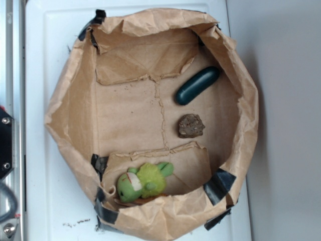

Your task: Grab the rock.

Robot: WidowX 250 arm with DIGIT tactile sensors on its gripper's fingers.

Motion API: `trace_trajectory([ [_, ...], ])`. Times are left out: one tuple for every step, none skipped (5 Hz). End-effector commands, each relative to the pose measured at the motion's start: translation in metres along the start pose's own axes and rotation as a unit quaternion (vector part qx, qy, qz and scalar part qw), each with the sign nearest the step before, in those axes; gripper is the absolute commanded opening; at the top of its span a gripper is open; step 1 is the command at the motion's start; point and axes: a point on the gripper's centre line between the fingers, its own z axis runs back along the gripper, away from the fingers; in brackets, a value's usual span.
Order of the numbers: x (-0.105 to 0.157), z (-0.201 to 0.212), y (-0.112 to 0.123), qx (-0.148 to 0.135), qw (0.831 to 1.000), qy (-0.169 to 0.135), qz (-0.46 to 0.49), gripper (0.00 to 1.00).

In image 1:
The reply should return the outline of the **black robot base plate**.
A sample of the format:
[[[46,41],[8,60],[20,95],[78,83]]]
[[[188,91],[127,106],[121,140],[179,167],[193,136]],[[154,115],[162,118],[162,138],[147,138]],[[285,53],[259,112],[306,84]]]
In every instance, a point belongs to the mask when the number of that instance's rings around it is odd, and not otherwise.
[[[14,168],[13,161],[13,118],[1,105],[1,180],[4,180]]]

